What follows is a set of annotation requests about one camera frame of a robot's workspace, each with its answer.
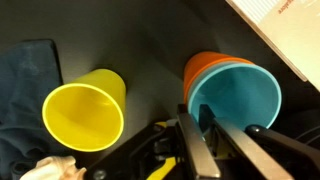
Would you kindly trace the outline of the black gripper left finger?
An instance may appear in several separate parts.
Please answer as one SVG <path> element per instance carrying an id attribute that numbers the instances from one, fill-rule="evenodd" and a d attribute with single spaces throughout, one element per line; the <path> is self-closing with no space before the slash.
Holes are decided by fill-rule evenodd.
<path id="1" fill-rule="evenodd" d="M 183 155 L 187 161 L 188 171 L 191 173 L 192 179 L 219 179 L 221 172 L 185 104 L 177 106 L 177 120 Z"/>

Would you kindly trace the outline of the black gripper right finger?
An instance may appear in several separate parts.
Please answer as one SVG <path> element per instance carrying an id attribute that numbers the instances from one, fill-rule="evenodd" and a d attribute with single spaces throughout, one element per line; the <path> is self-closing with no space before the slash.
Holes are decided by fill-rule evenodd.
<path id="1" fill-rule="evenodd" d="M 223 180 L 293 180 L 253 139 L 228 120 L 218 119 L 208 105 L 200 106 L 199 123 Z"/>

